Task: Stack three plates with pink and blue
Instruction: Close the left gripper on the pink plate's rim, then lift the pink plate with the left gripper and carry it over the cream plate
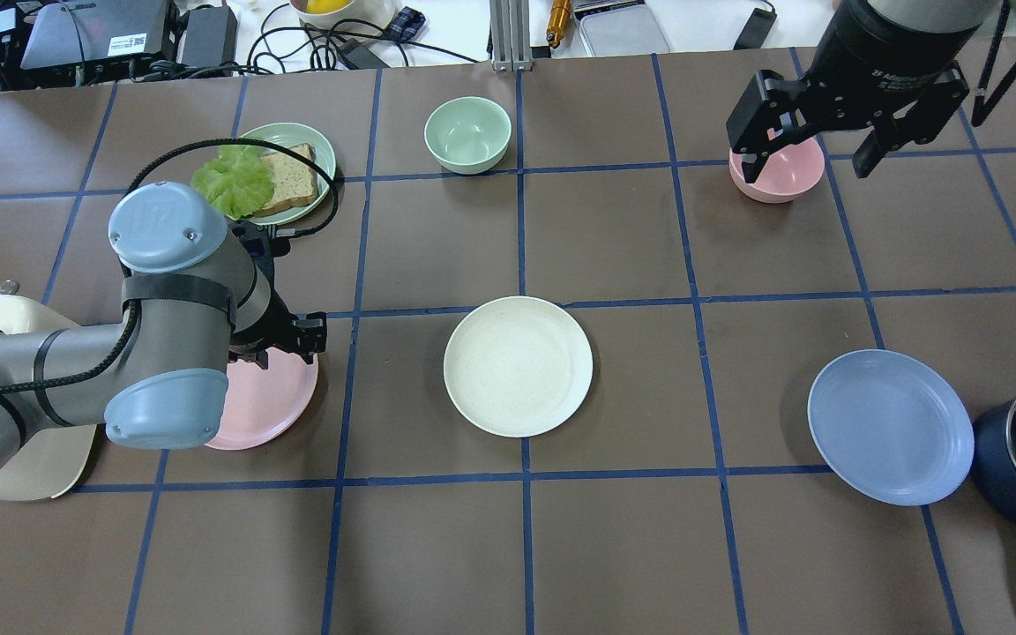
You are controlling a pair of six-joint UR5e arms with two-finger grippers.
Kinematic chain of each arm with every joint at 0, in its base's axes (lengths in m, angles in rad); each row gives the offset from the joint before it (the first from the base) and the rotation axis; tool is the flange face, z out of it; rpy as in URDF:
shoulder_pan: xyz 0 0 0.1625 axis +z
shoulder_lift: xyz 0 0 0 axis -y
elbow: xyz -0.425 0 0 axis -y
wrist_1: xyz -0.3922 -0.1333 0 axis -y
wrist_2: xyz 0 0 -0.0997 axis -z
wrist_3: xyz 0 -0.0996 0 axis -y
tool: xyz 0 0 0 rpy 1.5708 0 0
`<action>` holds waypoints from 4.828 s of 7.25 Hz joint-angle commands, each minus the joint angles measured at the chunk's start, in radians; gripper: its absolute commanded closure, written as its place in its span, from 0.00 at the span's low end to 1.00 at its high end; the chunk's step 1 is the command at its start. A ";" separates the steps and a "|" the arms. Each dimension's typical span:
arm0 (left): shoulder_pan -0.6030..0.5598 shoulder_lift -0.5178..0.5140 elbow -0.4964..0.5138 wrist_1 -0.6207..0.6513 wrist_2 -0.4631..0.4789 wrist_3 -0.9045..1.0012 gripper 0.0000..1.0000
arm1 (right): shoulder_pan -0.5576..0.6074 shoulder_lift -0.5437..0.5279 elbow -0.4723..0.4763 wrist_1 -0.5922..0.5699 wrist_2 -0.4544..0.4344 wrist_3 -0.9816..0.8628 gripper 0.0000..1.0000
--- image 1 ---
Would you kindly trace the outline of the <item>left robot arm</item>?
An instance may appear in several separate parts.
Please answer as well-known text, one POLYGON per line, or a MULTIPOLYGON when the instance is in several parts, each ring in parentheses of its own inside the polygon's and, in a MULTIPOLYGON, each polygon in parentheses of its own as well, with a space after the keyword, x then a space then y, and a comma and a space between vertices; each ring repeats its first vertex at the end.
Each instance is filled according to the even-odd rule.
POLYGON ((125 270, 120 323, 0 333, 0 470, 47 429, 101 425, 132 449, 193 449, 220 429, 232 361, 313 362, 327 317, 295 314, 272 269, 189 185, 139 186, 108 239, 125 270))

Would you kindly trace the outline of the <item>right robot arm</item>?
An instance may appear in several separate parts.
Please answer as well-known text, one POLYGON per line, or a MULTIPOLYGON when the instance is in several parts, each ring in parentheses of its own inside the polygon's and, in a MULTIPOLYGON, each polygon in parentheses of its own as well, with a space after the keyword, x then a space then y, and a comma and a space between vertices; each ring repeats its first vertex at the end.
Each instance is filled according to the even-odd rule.
POLYGON ((956 56, 990 1, 842 1, 803 75, 758 70, 726 122, 747 183, 779 150, 829 131, 866 130, 854 169, 934 141, 970 93, 956 56))

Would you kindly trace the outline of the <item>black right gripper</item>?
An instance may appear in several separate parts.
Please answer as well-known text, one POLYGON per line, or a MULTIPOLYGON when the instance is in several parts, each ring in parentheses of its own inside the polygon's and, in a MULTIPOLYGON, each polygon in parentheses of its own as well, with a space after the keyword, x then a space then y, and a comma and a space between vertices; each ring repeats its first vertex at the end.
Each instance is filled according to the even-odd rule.
POLYGON ((746 183, 782 148, 830 131, 868 132, 852 156, 855 176, 867 178, 888 153, 934 141, 970 93, 956 62, 906 90, 886 90, 885 76, 865 69, 829 78, 823 71, 814 65, 787 79, 763 69, 751 77, 726 122, 746 183))

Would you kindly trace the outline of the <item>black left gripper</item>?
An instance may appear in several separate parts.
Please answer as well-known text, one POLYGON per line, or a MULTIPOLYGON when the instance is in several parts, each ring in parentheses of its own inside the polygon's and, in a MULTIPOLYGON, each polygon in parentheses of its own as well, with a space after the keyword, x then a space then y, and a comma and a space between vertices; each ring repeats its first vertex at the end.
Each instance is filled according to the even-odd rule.
POLYGON ((313 365, 316 355, 326 350, 327 313, 291 313, 282 304, 270 304, 254 325, 231 334, 228 362, 250 362, 269 369, 266 350, 275 348, 298 356, 313 365))

